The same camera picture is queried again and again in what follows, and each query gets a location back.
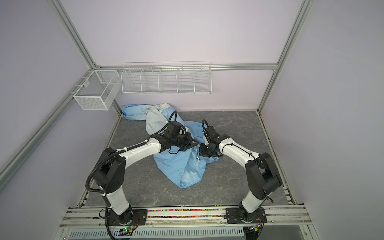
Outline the light blue jacket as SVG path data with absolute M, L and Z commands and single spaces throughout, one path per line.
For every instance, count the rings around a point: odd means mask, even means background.
M 167 104 L 161 105 L 126 105 L 122 107 L 123 117 L 127 120 L 145 121 L 149 135 L 158 132 L 170 119 L 175 109 Z M 200 182 L 207 164 L 219 160 L 217 157 L 202 157 L 200 146 L 176 154 L 178 148 L 172 147 L 154 155 L 158 168 L 165 176 L 181 189 Z

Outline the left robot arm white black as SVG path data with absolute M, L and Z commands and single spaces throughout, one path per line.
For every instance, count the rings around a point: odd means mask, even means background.
M 114 150 L 105 149 L 85 183 L 86 190 L 100 194 L 106 204 L 106 220 L 112 220 L 116 225 L 126 226 L 133 222 L 134 213 L 127 200 L 123 183 L 125 170 L 132 164 L 148 156 L 162 153 L 176 147 L 179 152 L 185 152 L 199 142 L 187 132 L 182 135 L 157 134 L 136 145 Z

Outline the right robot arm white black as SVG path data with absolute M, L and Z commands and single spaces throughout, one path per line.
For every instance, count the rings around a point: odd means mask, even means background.
M 261 218 L 261 208 L 265 200 L 271 201 L 270 194 L 283 185 L 277 165 L 268 153 L 256 153 L 232 138 L 211 140 L 199 147 L 202 157 L 229 157 L 241 165 L 246 171 L 249 192 L 239 203 L 238 212 L 231 215 L 237 221 L 250 223 Z

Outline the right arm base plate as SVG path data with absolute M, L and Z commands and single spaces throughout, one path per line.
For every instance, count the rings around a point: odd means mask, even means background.
M 267 222 L 264 208 L 258 208 L 252 213 L 240 207 L 226 208 L 224 219 L 228 224 L 265 224 Z

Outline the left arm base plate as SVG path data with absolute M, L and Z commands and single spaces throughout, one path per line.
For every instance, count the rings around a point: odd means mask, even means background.
M 108 211 L 108 226 L 143 226 L 146 224 L 147 209 L 128 209 L 121 215 Z

